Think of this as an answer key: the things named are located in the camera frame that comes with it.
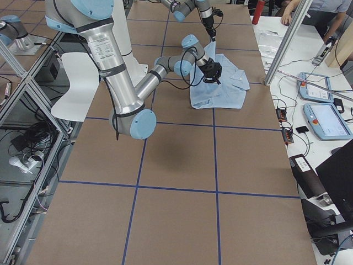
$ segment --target table surface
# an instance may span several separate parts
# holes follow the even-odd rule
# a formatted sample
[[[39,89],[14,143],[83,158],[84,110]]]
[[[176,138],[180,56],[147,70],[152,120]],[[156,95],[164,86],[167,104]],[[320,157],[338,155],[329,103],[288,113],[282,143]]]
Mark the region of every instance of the table surface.
[[[248,10],[220,7],[217,53],[247,73],[243,109],[195,110],[162,83],[146,100],[154,134],[115,141],[100,86],[27,264],[316,264]],[[208,43],[197,12],[177,23],[135,2],[128,26],[150,68],[188,34]]]
[[[256,36],[258,36],[259,33],[265,30],[277,32],[279,35],[284,36],[287,28],[288,27],[280,23],[280,18],[275,18],[275,17],[261,17],[259,20],[259,24],[254,25],[254,31]],[[316,53],[318,52],[318,50],[322,45],[323,45],[323,41],[320,38],[317,31],[315,30],[315,27],[308,26],[308,25],[301,25],[281,65],[288,64],[292,61],[311,59],[315,57]],[[272,60],[269,58],[262,57],[262,59],[265,67],[269,66],[268,63],[272,62]],[[311,60],[299,61],[299,62],[293,62],[288,66],[282,66],[280,67],[280,69],[295,76],[298,76],[300,72],[311,73],[313,70],[314,70],[313,73],[326,75],[330,77],[335,76],[330,78],[332,89],[347,91],[345,95],[349,97],[353,97],[353,93],[352,93],[353,91],[348,81],[346,80],[345,76],[341,74],[341,71],[338,68],[330,68],[326,65],[325,62],[323,62],[320,66],[315,68],[315,66],[311,64]],[[282,76],[283,76],[282,74],[277,73],[273,82],[271,83],[270,87],[271,87],[271,93],[272,95],[274,95],[273,98],[278,97],[284,100],[288,106],[294,105],[293,100],[290,100],[284,97],[283,95],[281,95],[280,87],[281,87],[282,94],[284,94],[285,96],[289,96],[291,98],[296,98],[298,93],[296,81],[292,78],[284,78],[281,81],[280,87],[279,87],[279,80]],[[345,140],[345,141],[319,140],[317,136],[312,132],[311,127],[308,125],[307,119],[303,113],[303,105],[309,102],[310,101],[301,99],[299,96],[297,98],[298,104],[295,107],[295,111],[294,111],[294,108],[289,108],[287,110],[287,117],[290,123],[293,124],[294,128],[299,126],[304,126],[304,125],[309,128],[309,132],[307,132],[307,135],[311,142],[311,147],[310,147],[309,154],[306,156],[306,159],[308,160],[310,165],[315,169],[319,164],[321,164],[331,155],[330,151],[332,149],[345,145],[347,142],[349,142],[349,140]],[[346,99],[343,99],[343,104],[344,104],[345,112],[342,114],[342,117],[344,119],[353,118],[350,114],[350,108],[353,106],[353,103],[349,102]],[[353,130],[353,126],[351,124],[349,124],[349,128]],[[287,150],[288,157],[305,152],[305,149],[306,149],[305,144],[297,136],[294,136],[294,141],[295,141],[294,144],[290,144],[288,146],[288,150]],[[310,199],[310,201],[318,205],[315,198]],[[337,208],[334,205],[325,207],[324,209],[325,210],[333,209],[338,213]],[[315,255],[316,255],[318,264],[323,264],[323,262],[327,258],[328,259],[331,258],[329,256],[322,256],[318,252],[316,247],[314,247],[314,250],[315,250]],[[340,254],[338,255],[338,258],[335,261],[335,265],[348,265],[348,264],[352,264],[352,262],[353,262],[353,250],[345,250],[340,252]]]

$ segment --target cloth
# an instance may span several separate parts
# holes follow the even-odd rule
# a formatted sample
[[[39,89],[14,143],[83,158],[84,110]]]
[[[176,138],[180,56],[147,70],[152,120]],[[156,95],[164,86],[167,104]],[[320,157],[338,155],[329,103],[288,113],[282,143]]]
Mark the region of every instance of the cloth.
[[[313,0],[310,9],[326,12],[346,12],[352,0]]]
[[[196,87],[190,88],[191,106],[195,109],[231,108],[241,109],[245,101],[246,90],[250,85],[243,70],[238,69],[224,54],[216,53],[216,44],[212,42],[205,47],[209,57],[222,65],[221,84],[208,84],[201,81]],[[197,84],[203,73],[197,68],[195,79],[194,71],[190,72],[193,84]]]

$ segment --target blue cable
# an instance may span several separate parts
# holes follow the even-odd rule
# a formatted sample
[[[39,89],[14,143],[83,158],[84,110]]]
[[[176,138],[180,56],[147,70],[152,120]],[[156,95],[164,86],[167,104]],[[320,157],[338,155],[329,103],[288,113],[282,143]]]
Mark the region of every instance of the blue cable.
[[[342,241],[342,243],[339,245],[339,247],[338,247],[338,249],[337,249],[337,251],[336,251],[336,254],[335,254],[335,256],[333,257],[333,260],[332,260],[331,265],[334,265],[335,260],[336,260],[336,258],[337,258],[337,254],[338,254],[338,252],[341,250],[341,247],[342,247],[343,243],[346,242],[346,240],[349,239],[350,237],[353,237],[353,234],[352,234],[352,235],[349,235],[348,237],[346,237],[346,238]]]

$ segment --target brown table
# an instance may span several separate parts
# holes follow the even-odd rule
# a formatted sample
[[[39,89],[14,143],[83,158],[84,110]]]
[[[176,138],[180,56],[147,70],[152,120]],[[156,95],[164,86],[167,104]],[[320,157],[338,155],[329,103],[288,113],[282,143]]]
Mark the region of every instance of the brown table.
[[[243,109],[195,110],[189,91],[162,83],[146,103],[154,134],[115,141],[99,87],[28,265],[316,264],[248,11],[219,7],[217,53],[251,86]],[[196,11],[177,23],[135,2],[128,25],[150,68],[188,34],[208,43]]]

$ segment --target tablet screen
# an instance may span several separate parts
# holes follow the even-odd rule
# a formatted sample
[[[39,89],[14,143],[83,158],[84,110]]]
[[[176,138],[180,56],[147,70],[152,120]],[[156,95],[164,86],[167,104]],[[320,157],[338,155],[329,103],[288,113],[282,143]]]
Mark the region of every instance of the tablet screen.
[[[326,84],[326,78],[322,77],[322,76],[316,76],[316,75],[310,75],[309,77],[307,77],[309,75],[306,75],[306,80],[311,81],[311,82],[315,82],[316,84],[318,84],[319,86],[327,87]],[[313,98],[322,98],[322,99],[329,99],[329,93],[318,88],[315,87],[311,84],[307,84],[307,91],[308,91],[308,96],[313,97]]]
[[[310,107],[326,136],[348,135],[348,132],[344,128],[332,106],[311,105]]]

